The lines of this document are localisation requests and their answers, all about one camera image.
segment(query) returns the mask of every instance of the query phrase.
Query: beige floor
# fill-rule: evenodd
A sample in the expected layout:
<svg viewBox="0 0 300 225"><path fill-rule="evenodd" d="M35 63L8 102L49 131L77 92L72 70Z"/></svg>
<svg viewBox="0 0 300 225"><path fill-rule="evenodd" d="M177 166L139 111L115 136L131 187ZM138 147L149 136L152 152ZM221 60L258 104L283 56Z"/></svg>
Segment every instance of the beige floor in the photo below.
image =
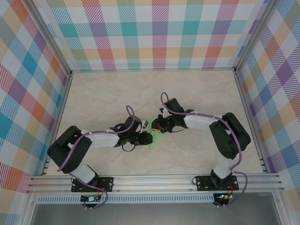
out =
<svg viewBox="0 0 300 225"><path fill-rule="evenodd" d="M232 71L149 71L75 74L59 135L71 125L93 131L122 123L128 117L126 105L142 120L157 117L162 91L177 98L184 109L213 115L232 112L250 134ZM210 173L219 155L210 132L187 129L164 134L151 150L89 150L84 162L102 175L197 174ZM61 174L57 168L51 162L47 175ZM253 142L236 170L262 172Z"/></svg>

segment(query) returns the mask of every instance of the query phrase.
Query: purple cable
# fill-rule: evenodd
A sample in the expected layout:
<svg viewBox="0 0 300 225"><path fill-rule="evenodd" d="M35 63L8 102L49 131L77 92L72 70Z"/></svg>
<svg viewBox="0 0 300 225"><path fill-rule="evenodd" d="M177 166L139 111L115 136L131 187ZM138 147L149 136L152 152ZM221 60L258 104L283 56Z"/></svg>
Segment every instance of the purple cable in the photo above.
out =
<svg viewBox="0 0 300 225"><path fill-rule="evenodd" d="M165 95L166 98L167 98L167 101L169 101L169 97L168 97L167 93L163 92L163 93L161 93L161 95L160 95L160 101L161 101L161 103L163 104L164 108L166 108L166 110L168 110L169 112L171 112L171 113L173 113L173 114L177 114L177 115L204 116L204 117L207 117L207 118L217 119L217 120L221 121L222 123L224 123L224 125L227 127L227 129L228 129L228 130L230 131L230 133L232 134L232 137L234 138L235 143L236 143L236 145L237 145L237 147L238 147L238 150L239 150L239 160L238 160L238 162L237 162L236 164L234 164L234 165L230 168L230 170L233 170L233 168L235 168L236 166L238 166L238 165L241 163L241 161L242 161L242 149L240 148L240 143L239 143L238 138L236 137L235 133L233 132L233 130L231 129L231 127L228 125L227 122L225 122L223 119L221 119L221 118L219 118L219 117L217 117L217 116L212 116L212 115L207 115L207 114L202 114L202 113L194 113L194 112L189 112L189 113L186 113L186 112L174 112L174 111L168 109L167 106L164 104L164 101L163 101L163 95ZM239 197L238 197L236 200L234 200L233 202L227 204L227 206L228 206L228 205L232 205L233 203L235 203L235 202L236 202L236 201L244 194L244 192L245 192L245 190L246 190L246 187L247 187L247 184L248 184L248 177L247 177L247 175L246 175L245 173L243 173L243 172L236 172L236 171L233 171L233 172L234 172L234 173L243 174L243 175L245 176L246 182L245 182L244 189L242 190L242 192L241 192L241 194L239 195Z"/></svg>
<svg viewBox="0 0 300 225"><path fill-rule="evenodd" d="M104 192L104 193L106 194L106 198L104 199L104 202L102 202L102 203L100 203L100 204L97 204L97 205L94 206L93 208L89 208L90 210L99 208L99 207L101 207L102 205L104 205L104 203L105 203L105 202L107 201L107 199L108 199L108 193L107 193L105 190L103 190L103 189L101 189L101 188L99 188L99 187L94 187L94 186L92 186L92 185L86 184L86 183L84 183L81 179L76 178L76 180L78 180L80 183L82 183L83 185L85 185L85 186L87 186L87 187L89 187L89 188L93 188L93 189L102 191L102 192Z"/></svg>
<svg viewBox="0 0 300 225"><path fill-rule="evenodd" d="M118 131L118 132L110 132L110 131L105 131L105 130L97 130L97 131L87 132L87 133L81 135L81 136L77 139L77 141L74 143L74 145L73 145L73 147L71 148L71 150L70 150L68 156L66 157L65 161L63 162L63 164L59 167L59 169L57 170L57 172L61 171L61 170L65 167L65 165L66 165L67 162L69 161L71 155L73 154L73 151L74 151L74 149L76 148L77 144L78 144L78 143L80 142L80 140L83 139L85 136L90 135L90 134L98 134L98 133L107 133L107 134L114 134L114 135L117 135L117 134L122 134L122 133L127 132L127 131L133 126L133 123L135 122L135 112L133 111L133 108L132 108L131 106L129 106L129 105L126 106L126 110L127 110L128 114L130 115L130 112L129 112L128 109L131 110L131 112L132 112L132 118L133 118L133 119L132 119L132 122L131 122L130 126L129 126L127 129L122 130L122 131Z"/></svg>

